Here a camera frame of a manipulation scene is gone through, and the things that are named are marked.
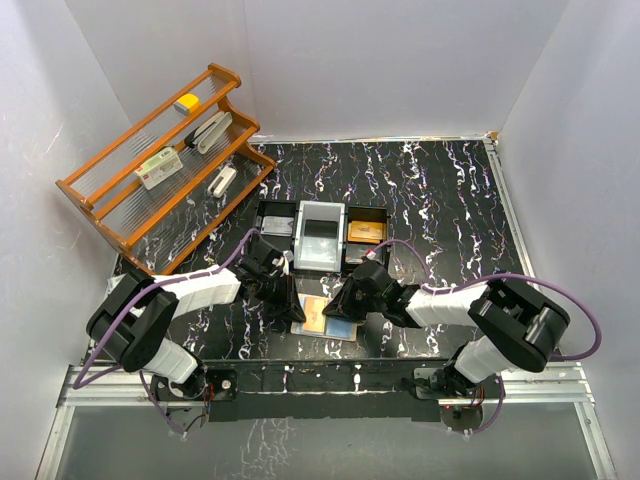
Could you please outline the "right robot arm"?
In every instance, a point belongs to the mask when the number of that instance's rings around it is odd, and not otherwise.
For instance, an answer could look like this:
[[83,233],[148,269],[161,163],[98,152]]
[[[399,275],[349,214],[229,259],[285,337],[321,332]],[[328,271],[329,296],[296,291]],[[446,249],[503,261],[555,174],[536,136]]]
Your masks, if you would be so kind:
[[364,323],[378,313],[400,328],[476,326],[481,337],[458,347],[445,365],[404,385],[416,393],[466,397],[510,368],[540,373],[566,332],[568,313],[526,281],[500,277],[465,289],[427,290],[402,284],[366,260],[346,279],[324,315]]

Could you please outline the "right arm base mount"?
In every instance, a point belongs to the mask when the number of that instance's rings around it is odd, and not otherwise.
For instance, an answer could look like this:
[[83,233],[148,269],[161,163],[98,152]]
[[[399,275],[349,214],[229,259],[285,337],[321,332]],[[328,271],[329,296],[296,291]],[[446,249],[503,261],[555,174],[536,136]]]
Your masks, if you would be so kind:
[[461,399],[479,403],[497,393],[487,382],[473,383],[452,368],[416,368],[400,380],[400,387],[419,400]]

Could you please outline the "beige leather card holder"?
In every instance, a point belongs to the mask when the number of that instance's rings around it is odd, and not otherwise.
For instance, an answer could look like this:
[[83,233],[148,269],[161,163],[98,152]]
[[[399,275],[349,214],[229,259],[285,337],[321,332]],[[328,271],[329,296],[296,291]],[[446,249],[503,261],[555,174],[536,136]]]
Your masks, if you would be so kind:
[[355,342],[358,326],[342,317],[327,316],[323,313],[330,299],[309,294],[300,294],[299,300],[306,320],[292,322],[290,333],[294,335]]

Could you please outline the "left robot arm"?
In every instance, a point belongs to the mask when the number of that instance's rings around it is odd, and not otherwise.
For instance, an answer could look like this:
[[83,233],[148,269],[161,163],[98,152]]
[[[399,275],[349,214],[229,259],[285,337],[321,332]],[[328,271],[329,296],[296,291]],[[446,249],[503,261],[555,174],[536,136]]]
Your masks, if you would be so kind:
[[107,354],[126,372],[147,371],[162,377],[186,399],[200,396],[206,370],[198,357],[168,338],[173,320],[210,306],[255,298],[266,315],[288,322],[306,321],[296,289],[292,254],[252,229],[221,266],[182,275],[125,274],[86,325],[96,343],[96,359]]

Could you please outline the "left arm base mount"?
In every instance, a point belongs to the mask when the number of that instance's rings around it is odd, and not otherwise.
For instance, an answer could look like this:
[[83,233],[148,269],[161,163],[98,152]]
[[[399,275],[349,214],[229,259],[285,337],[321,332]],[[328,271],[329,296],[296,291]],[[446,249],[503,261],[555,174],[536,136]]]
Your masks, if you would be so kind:
[[229,402],[236,399],[238,375],[230,369],[197,369],[184,384],[153,375],[151,391],[161,401]]

